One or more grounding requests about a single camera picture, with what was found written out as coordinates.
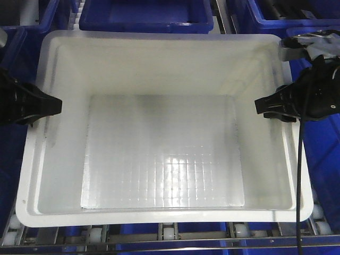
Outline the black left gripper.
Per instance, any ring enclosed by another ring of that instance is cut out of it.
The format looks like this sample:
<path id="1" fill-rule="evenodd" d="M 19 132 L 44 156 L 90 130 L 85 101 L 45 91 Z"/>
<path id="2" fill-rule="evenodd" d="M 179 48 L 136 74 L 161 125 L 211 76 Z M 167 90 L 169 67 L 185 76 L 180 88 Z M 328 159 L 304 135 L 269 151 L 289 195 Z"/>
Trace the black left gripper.
<path id="1" fill-rule="evenodd" d="M 17 85 L 17 78 L 1 68 L 1 124 L 33 125 L 41 118 L 62 112 L 62 100 L 33 84 Z"/>

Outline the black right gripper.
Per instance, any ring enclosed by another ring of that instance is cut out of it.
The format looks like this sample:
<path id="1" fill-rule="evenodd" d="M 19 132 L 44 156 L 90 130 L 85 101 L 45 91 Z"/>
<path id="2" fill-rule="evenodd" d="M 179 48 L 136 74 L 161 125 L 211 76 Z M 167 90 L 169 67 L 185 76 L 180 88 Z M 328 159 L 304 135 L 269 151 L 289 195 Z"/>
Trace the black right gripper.
<path id="1" fill-rule="evenodd" d="M 294 81 L 294 100 L 299 118 L 321 120 L 339 113 L 339 58 L 318 56 Z M 283 85 L 272 95 L 254 101 L 257 114 L 282 122 L 296 122 L 292 86 Z"/>

